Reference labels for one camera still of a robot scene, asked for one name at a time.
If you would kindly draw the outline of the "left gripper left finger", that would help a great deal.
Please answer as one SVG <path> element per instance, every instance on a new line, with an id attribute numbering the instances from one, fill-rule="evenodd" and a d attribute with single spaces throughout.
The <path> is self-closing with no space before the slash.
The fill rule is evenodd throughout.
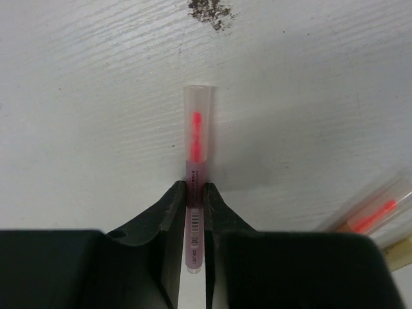
<path id="1" fill-rule="evenodd" d="M 2 308 L 176 308 L 186 185 L 99 230 L 2 230 Z"/>

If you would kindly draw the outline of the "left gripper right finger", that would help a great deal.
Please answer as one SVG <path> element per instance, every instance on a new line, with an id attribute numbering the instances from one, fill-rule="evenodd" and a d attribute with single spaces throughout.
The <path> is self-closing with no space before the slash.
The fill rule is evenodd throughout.
<path id="1" fill-rule="evenodd" d="M 204 189 L 207 308 L 403 308 L 374 242 L 336 232 L 260 232 Z"/>

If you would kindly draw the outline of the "brown orange highlighter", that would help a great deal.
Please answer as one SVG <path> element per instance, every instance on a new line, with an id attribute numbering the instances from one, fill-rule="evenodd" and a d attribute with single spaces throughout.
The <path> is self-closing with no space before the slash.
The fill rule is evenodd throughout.
<path id="1" fill-rule="evenodd" d="M 325 230 L 370 235 L 411 209 L 411 178 L 395 178 L 362 198 Z"/>

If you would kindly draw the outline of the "purple pink highlighter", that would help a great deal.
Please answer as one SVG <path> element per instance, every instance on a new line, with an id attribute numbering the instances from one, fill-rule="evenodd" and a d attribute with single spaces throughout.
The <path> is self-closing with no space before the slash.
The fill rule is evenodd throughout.
<path id="1" fill-rule="evenodd" d="M 185 133 L 185 265 L 190 274 L 200 272 L 204 257 L 203 188 L 207 180 L 209 154 L 210 86 L 183 89 Z"/>

